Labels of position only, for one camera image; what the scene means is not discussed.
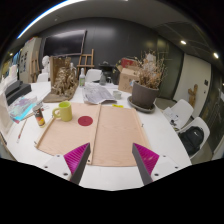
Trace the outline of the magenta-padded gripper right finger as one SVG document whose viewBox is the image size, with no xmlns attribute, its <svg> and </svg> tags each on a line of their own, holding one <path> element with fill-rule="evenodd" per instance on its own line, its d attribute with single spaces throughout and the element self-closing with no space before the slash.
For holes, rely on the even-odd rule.
<svg viewBox="0 0 224 224">
<path fill-rule="evenodd" d="M 158 155 L 137 143 L 134 143 L 132 146 L 132 154 L 144 185 L 168 176 L 180 169 L 180 166 L 167 155 Z"/>
</svg>

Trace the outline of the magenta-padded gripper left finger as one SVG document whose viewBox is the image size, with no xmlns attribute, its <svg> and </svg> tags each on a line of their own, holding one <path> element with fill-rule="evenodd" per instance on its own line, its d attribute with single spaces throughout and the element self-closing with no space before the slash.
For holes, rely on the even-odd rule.
<svg viewBox="0 0 224 224">
<path fill-rule="evenodd" d="M 57 154 L 53 156 L 42 168 L 45 171 L 78 185 L 90 152 L 90 144 L 86 143 L 65 155 Z"/>
</svg>

